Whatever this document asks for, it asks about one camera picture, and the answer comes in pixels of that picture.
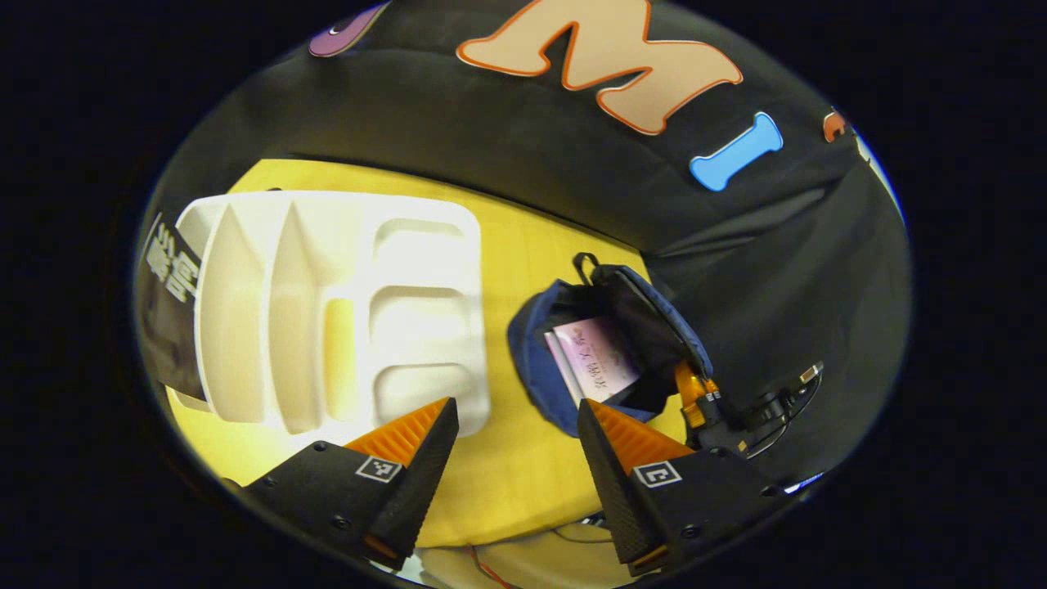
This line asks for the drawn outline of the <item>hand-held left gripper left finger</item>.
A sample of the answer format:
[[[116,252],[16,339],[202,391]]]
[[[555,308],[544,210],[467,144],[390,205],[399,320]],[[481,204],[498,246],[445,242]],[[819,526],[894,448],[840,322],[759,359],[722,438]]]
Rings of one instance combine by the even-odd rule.
[[[398,571],[452,454],[456,413],[440,398],[344,445],[307,444],[245,495],[331,551]]]

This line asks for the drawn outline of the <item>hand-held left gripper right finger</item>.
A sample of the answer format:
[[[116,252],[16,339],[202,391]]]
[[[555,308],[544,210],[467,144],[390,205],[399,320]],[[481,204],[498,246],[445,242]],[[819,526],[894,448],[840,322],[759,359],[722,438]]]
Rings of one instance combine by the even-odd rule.
[[[616,407],[583,400],[577,432],[614,550],[632,577],[716,556],[789,506],[785,489],[743,457],[693,450]]]

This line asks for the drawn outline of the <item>pink cover book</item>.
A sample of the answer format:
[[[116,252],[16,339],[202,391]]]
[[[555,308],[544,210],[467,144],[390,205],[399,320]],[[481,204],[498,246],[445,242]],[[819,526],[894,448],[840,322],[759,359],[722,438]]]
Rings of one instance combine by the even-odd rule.
[[[631,350],[609,317],[550,329],[545,344],[577,407],[584,399],[606,402],[640,379]]]

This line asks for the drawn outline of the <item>blue schoolbag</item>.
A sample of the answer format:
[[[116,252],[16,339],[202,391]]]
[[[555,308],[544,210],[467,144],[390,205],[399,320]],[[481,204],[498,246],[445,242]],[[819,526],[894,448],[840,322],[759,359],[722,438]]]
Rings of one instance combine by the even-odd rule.
[[[688,362],[704,377],[713,376],[699,336],[665,295],[628,266],[596,263],[581,284],[557,279],[528,299],[507,329],[524,390],[541,416],[566,435],[578,434],[579,406],[569,395],[545,344],[545,332],[598,316],[609,317],[617,324],[640,369],[640,379],[602,402],[605,405],[648,422],[677,393],[674,369],[678,362]]]

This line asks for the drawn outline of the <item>white plastic bookshelf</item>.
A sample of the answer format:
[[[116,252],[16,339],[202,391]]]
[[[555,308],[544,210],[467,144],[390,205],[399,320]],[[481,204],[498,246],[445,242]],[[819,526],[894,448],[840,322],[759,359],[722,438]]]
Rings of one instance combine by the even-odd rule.
[[[441,398],[456,433],[491,415],[481,227],[464,206],[360,191],[197,199],[200,258],[184,407],[287,434],[356,436]]]

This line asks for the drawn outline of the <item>black backdrop cloth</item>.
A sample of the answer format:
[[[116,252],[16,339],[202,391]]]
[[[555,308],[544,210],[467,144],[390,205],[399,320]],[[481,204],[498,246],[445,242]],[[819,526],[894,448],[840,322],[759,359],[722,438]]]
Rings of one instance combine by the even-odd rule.
[[[359,48],[296,46],[191,131],[152,208],[224,192],[285,157],[411,173],[564,218],[640,251],[739,405],[821,359],[811,405],[756,462],[781,478],[843,463],[900,370],[913,285],[892,191],[852,130],[826,141],[836,104],[739,33],[655,2],[652,38],[710,44],[743,81],[645,137],[602,111],[597,89],[562,86],[566,37],[537,77],[456,56],[525,2],[393,0]]]

